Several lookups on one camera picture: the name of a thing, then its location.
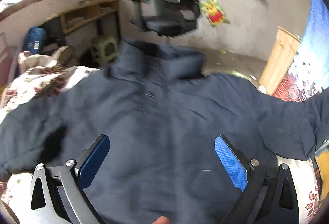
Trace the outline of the Winnie the Pooh poster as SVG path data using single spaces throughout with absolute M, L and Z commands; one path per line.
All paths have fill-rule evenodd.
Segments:
M 220 23 L 229 23 L 225 11 L 217 0 L 204 0 L 199 4 L 199 7 L 212 27 Z

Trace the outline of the blue backpack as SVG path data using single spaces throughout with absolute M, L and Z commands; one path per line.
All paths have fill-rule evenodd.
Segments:
M 32 55 L 42 51 L 45 43 L 46 31 L 43 28 L 32 26 L 24 37 L 22 51 L 30 51 Z

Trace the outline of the blue patterned curtain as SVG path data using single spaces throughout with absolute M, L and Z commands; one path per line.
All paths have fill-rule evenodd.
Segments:
M 305 101 L 328 88 L 328 8 L 311 0 L 301 44 L 273 96 L 284 101 Z

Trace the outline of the dark navy padded jacket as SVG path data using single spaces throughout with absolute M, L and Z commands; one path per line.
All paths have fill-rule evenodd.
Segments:
M 110 152 L 86 194 L 105 223 L 219 223 L 240 196 L 214 149 L 225 135 L 249 159 L 308 160 L 328 137 L 328 91 L 304 102 L 248 80 L 204 76 L 203 53 L 128 39 L 114 64 L 38 97 L 1 123 L 1 180 L 58 166 L 100 134 Z

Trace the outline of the green plastic stool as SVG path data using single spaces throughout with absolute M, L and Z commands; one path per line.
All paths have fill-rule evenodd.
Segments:
M 113 36 L 96 36 L 91 40 L 90 50 L 93 60 L 101 67 L 107 66 L 118 53 L 118 42 Z

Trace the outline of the wooden desk with shelf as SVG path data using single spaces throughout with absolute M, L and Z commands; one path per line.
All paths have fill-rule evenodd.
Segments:
M 96 22 L 97 34 L 102 35 L 102 18 L 113 14 L 117 38 L 120 40 L 122 33 L 119 19 L 119 4 L 120 0 L 103 0 L 77 6 L 50 17 L 40 24 L 40 28 L 46 31 L 46 40 L 53 38 L 59 46 L 64 46 L 66 45 L 67 35 L 94 21 Z

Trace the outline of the checkered beige bag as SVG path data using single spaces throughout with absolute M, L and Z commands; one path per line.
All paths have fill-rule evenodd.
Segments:
M 51 57 L 57 61 L 56 66 L 62 69 L 77 66 L 78 60 L 75 51 L 71 46 L 63 46 L 54 51 Z

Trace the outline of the floral white red bedsheet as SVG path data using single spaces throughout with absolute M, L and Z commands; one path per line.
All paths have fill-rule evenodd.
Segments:
M 18 55 L 20 76 L 5 88 L 1 96 L 1 121 L 18 106 L 33 98 L 54 95 L 73 88 L 79 81 L 98 71 L 71 64 L 56 56 Z M 26 223 L 27 202 L 32 173 L 12 174 L 1 181 L 1 223 Z

